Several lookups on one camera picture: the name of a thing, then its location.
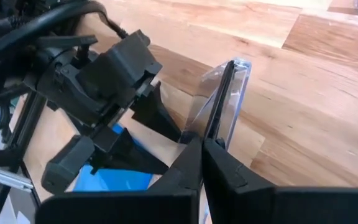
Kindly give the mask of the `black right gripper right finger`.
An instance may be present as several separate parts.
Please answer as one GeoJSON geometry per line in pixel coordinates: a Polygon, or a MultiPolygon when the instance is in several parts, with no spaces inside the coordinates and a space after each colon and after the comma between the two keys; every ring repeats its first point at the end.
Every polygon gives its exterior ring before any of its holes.
{"type": "Polygon", "coordinates": [[[202,160],[213,224],[358,224],[358,188],[277,186],[212,139],[202,160]]]}

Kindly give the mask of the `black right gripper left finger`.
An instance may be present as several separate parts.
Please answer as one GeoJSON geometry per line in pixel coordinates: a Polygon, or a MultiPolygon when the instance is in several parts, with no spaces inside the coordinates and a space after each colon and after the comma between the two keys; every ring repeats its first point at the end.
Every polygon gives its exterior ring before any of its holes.
{"type": "Polygon", "coordinates": [[[71,192],[41,204],[35,224],[198,224],[202,140],[193,138],[147,190],[71,192]]]}

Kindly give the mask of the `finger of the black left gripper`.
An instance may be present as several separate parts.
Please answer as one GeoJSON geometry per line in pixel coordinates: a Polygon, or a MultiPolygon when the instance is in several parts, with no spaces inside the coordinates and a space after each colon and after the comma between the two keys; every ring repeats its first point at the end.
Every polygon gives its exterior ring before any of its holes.
{"type": "Polygon", "coordinates": [[[143,92],[131,106],[134,112],[132,119],[177,142],[181,136],[181,130],[162,103],[160,86],[161,82],[157,82],[155,86],[148,86],[147,91],[143,92]]]}
{"type": "Polygon", "coordinates": [[[129,131],[120,133],[107,127],[93,137],[95,152],[91,156],[92,174],[100,169],[133,170],[148,174],[164,174],[168,166],[138,145],[129,131]]]}

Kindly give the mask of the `blue plastic disc case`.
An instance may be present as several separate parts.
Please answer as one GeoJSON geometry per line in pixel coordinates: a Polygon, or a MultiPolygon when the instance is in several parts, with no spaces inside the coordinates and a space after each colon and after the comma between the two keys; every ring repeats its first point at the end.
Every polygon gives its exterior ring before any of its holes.
{"type": "MultiPolygon", "coordinates": [[[[124,128],[116,124],[111,129],[120,133],[124,128]]],[[[91,170],[93,167],[90,165],[90,159],[82,167],[78,175],[76,184],[73,188],[75,192],[122,192],[145,190],[152,177],[152,174],[144,172],[119,169],[100,169],[97,173],[92,174],[91,170]]]]}

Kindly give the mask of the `clear black CD jewel case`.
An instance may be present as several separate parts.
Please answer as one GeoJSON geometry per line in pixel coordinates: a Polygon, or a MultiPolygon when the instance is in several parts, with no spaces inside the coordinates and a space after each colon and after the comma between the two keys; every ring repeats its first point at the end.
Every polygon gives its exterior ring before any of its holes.
{"type": "Polygon", "coordinates": [[[201,77],[179,143],[199,136],[229,148],[251,69],[250,61],[236,57],[201,77]]]}

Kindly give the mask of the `black aluminium table frame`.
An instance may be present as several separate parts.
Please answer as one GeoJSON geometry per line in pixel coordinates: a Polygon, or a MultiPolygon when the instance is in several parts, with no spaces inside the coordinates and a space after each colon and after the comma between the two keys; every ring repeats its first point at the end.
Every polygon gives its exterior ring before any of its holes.
{"type": "MultiPolygon", "coordinates": [[[[46,99],[35,92],[27,95],[7,149],[0,150],[0,167],[17,173],[23,163],[24,154],[30,143],[46,99]]],[[[0,213],[11,188],[0,184],[0,213]]]]}

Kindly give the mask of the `silver aluminium bracket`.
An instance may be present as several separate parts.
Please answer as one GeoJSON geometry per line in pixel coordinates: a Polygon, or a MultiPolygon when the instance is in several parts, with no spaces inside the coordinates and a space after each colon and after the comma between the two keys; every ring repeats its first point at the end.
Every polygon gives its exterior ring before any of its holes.
{"type": "Polygon", "coordinates": [[[30,179],[2,169],[0,169],[0,184],[25,192],[31,192],[34,188],[30,179]]]}

